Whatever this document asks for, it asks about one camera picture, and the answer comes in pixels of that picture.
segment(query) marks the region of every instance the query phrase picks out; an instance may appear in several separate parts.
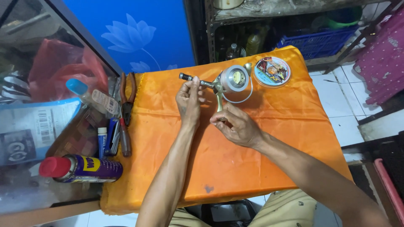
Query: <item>orange satin fabric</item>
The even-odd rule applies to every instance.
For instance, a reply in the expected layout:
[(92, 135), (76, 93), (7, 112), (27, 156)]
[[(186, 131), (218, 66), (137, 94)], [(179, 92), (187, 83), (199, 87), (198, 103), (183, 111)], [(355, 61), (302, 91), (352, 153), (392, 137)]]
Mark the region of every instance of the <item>orange satin fabric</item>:
[[(175, 94), (184, 82), (178, 79), (180, 72), (213, 81), (231, 65), (247, 62), (255, 65), (266, 56), (284, 59), (291, 67), (291, 80), (281, 88), (269, 89), (258, 85), (253, 78), (254, 89), (250, 99), (236, 106), (247, 112), (262, 130), (323, 161), (352, 180), (303, 57), (297, 48), (288, 46), (230, 61), (138, 74), (140, 84), (128, 128), (133, 155), (124, 158), (119, 150), (114, 158), (122, 163), (124, 172), (116, 182), (105, 183), (101, 197), (102, 211), (106, 214), (139, 211), (143, 197), (181, 126), (175, 102)], [(210, 103), (202, 106), (200, 126), (192, 143), (187, 178), (178, 207), (238, 200), (296, 188), (292, 180), (266, 157), (253, 149), (229, 142), (209, 124), (217, 103), (212, 90), (206, 91)], [(126, 93), (129, 92), (130, 85), (126, 88)], [(250, 86), (228, 98), (242, 100), (249, 92)]]

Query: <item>red plastic bag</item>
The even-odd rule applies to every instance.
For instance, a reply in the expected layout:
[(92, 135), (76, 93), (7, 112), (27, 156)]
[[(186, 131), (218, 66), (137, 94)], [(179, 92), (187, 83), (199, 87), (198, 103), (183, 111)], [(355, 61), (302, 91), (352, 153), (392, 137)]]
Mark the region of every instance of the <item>red plastic bag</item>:
[(66, 81), (72, 78), (87, 84), (90, 90), (108, 92), (107, 75), (92, 50), (44, 39), (28, 76), (32, 102), (77, 97), (66, 87)]

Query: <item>hand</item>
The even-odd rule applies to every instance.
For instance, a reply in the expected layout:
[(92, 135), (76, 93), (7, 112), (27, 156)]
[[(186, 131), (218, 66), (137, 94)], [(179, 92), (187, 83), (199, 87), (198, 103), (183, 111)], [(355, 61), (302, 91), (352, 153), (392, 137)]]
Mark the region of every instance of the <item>hand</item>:
[[(233, 125), (232, 128), (225, 125), (220, 118), (226, 118)], [(233, 106), (226, 103), (223, 110), (215, 113), (210, 122), (218, 128), (223, 135), (231, 142), (243, 146), (256, 149), (263, 141), (263, 133), (258, 125), (250, 118), (250, 116)]]
[(192, 81), (183, 83), (175, 95), (182, 124), (199, 125), (200, 102), (206, 101), (205, 98), (200, 97), (204, 95), (202, 90), (206, 87), (199, 84), (200, 80), (195, 76)]

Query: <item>pliers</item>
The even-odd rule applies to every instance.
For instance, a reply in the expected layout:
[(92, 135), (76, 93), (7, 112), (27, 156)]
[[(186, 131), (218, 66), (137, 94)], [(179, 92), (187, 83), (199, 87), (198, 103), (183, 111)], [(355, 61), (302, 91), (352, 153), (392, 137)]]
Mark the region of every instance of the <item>pliers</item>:
[(129, 73), (128, 77), (130, 82), (132, 83), (132, 92), (130, 94), (129, 99), (126, 98), (125, 95), (125, 88), (126, 88), (126, 76), (125, 73), (122, 72), (121, 74), (121, 87), (120, 87), (120, 94), (122, 100), (122, 118), (125, 121), (125, 125), (128, 126), (130, 122), (130, 115), (132, 113), (133, 101), (135, 101), (136, 96), (136, 80), (134, 73)]

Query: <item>blue cap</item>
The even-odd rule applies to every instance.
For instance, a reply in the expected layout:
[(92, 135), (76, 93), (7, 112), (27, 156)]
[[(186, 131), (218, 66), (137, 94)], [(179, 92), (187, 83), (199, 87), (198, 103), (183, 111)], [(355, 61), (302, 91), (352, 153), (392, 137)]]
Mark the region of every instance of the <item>blue cap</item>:
[(70, 79), (66, 81), (66, 87), (76, 95), (82, 95), (86, 93), (88, 89), (88, 86), (85, 83), (77, 79)]

